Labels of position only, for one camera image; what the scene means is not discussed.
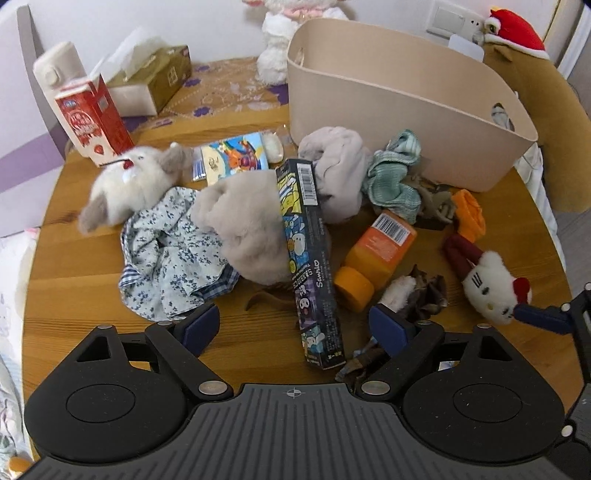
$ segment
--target red carton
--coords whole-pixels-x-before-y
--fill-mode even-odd
[[[133,148],[123,120],[113,103],[109,90],[99,75],[77,79],[56,96],[56,102],[83,150],[100,167]]]

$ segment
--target brown plush toy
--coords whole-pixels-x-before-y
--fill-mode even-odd
[[[484,63],[517,92],[538,130],[552,208],[587,210],[591,207],[591,121],[587,113],[529,23],[502,9],[491,11],[485,27]]]

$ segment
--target black box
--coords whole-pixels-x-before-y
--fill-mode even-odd
[[[306,360],[324,370],[337,367],[345,354],[312,162],[286,160],[277,186]]]

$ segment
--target beige plastic bin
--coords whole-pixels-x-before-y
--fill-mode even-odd
[[[523,105],[492,69],[395,30],[310,20],[291,41],[288,78],[296,143],[341,125],[379,150],[409,128],[423,148],[422,174],[437,183],[485,192],[538,139]],[[515,132],[492,122],[497,103]]]

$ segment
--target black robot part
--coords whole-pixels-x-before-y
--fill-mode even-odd
[[[587,295],[563,308],[583,369]],[[565,418],[489,325],[402,329],[408,345],[357,396],[333,384],[243,385],[234,397],[173,324],[98,327],[27,403],[43,458],[24,479],[589,479],[590,384]],[[459,363],[439,371],[447,361]]]

